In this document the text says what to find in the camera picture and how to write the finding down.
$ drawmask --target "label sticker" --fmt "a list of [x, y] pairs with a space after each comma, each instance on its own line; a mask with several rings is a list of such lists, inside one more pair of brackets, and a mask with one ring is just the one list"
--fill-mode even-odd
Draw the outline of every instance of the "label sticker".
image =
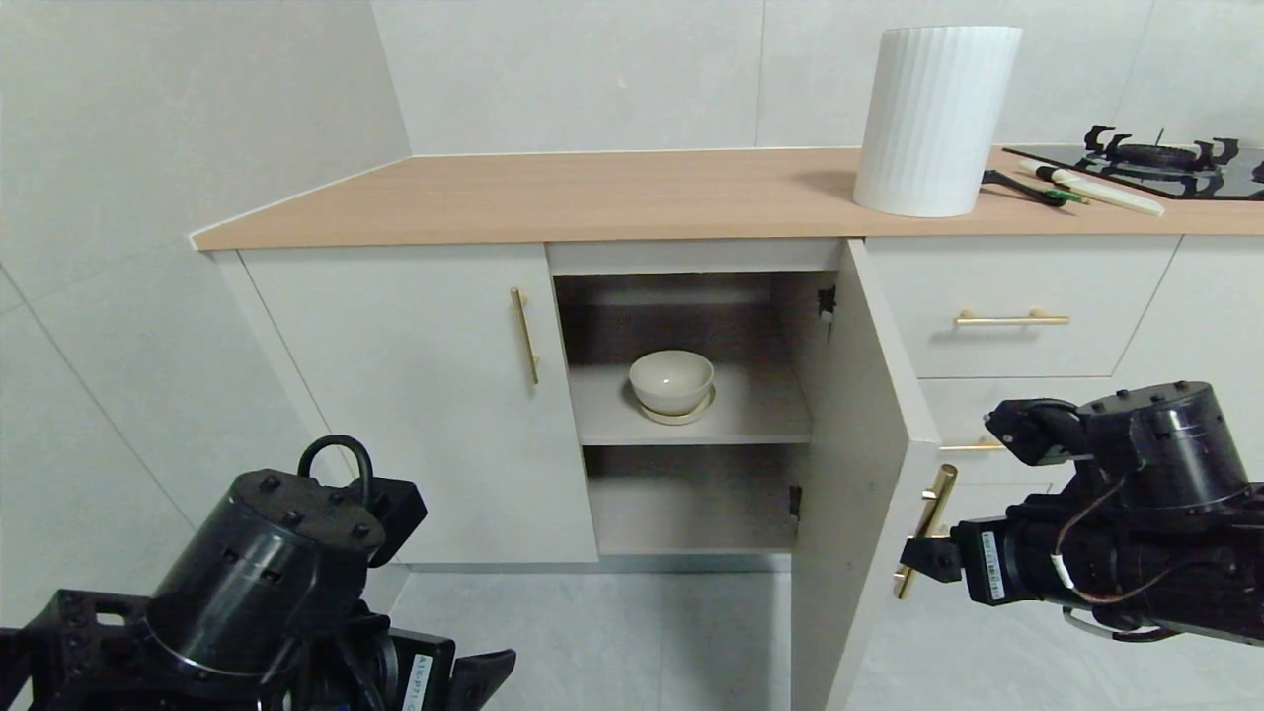
[[421, 705], [426, 701], [426, 686], [430, 683], [430, 662], [426, 654], [413, 654], [408, 688], [403, 693], [403, 711], [421, 711]]
[[1005, 578], [1001, 577], [1001, 557], [996, 554], [996, 534], [983, 531], [983, 563], [987, 566], [987, 587], [992, 590], [992, 602], [1005, 600]]

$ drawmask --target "floor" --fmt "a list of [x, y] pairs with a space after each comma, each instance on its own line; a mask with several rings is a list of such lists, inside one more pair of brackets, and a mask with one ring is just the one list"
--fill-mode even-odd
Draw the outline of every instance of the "floor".
[[[787, 573], [415, 573], [394, 624], [458, 654], [512, 646], [488, 711], [789, 711]], [[1052, 605], [987, 609], [918, 581], [884, 612], [847, 711], [1258, 711], [1264, 650], [1125, 645]]]

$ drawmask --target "countertop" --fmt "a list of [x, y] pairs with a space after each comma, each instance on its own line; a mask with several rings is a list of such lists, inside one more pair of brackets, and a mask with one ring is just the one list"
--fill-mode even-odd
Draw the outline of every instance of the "countertop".
[[[1024, 178], [1019, 157], [988, 167]], [[274, 247], [884, 235], [1264, 234], [1264, 202], [1038, 205], [985, 186], [959, 218], [852, 202], [858, 148], [407, 158], [192, 235], [201, 250]]]

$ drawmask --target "open cabinet door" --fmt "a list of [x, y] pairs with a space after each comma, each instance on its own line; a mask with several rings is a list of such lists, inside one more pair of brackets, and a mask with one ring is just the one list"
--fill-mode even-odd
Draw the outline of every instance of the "open cabinet door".
[[843, 249], [829, 340], [794, 548], [794, 711], [846, 706], [939, 445], [860, 239]]

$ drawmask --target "ribbed vase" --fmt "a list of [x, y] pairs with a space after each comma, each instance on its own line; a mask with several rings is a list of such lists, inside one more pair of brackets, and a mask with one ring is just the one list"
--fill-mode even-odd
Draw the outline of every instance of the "ribbed vase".
[[914, 218], [975, 209], [1021, 38], [1010, 27], [882, 33], [858, 205]]

